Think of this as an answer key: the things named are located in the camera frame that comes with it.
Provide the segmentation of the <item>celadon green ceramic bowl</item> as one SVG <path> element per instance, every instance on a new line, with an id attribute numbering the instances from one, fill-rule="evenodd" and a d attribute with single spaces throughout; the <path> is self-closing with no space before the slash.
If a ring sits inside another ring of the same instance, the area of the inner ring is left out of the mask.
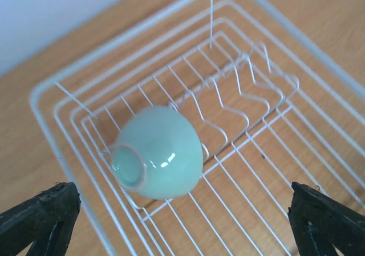
<path id="1" fill-rule="evenodd" d="M 154 200 L 188 194 L 200 179 L 203 163 L 192 124 L 162 105 L 143 109 L 121 128 L 110 162 L 122 188 Z"/>

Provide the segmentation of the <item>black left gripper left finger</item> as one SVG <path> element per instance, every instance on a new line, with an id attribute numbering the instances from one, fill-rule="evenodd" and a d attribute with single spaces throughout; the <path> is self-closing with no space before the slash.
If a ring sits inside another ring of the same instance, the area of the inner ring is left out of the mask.
<path id="1" fill-rule="evenodd" d="M 60 182 L 1 213 L 1 255 L 65 255 L 80 209 L 76 185 Z"/>

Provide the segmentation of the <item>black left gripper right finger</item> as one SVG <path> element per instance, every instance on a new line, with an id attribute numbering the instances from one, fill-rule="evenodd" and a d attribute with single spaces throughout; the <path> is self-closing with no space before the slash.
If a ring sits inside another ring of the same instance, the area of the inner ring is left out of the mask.
<path id="1" fill-rule="evenodd" d="M 287 216 L 300 255 L 364 255 L 364 216 L 293 182 Z"/>

